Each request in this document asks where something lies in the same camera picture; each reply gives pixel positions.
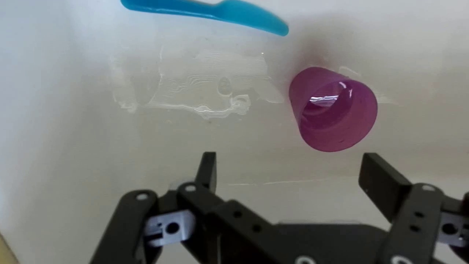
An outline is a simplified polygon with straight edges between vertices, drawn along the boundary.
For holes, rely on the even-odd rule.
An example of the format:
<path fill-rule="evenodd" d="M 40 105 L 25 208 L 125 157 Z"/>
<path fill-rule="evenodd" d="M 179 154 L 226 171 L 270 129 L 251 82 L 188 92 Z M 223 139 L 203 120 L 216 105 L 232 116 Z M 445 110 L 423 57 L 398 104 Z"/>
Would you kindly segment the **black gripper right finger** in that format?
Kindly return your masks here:
<path fill-rule="evenodd" d="M 360 186 L 390 223 L 379 264 L 443 264 L 434 256 L 437 243 L 469 264 L 468 195 L 414 183 L 377 152 L 362 155 Z"/>

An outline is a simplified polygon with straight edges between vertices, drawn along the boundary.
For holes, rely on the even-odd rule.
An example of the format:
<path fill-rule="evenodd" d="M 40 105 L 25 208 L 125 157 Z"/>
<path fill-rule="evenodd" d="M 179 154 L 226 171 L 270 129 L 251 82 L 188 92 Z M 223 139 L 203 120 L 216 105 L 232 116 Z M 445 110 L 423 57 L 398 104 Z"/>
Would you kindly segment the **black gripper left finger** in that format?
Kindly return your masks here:
<path fill-rule="evenodd" d="M 182 245 L 198 264 L 270 262 L 260 237 L 266 223 L 217 193 L 217 154 L 204 152 L 192 180 L 165 195 L 125 193 L 90 264 L 157 264 L 165 248 Z"/>

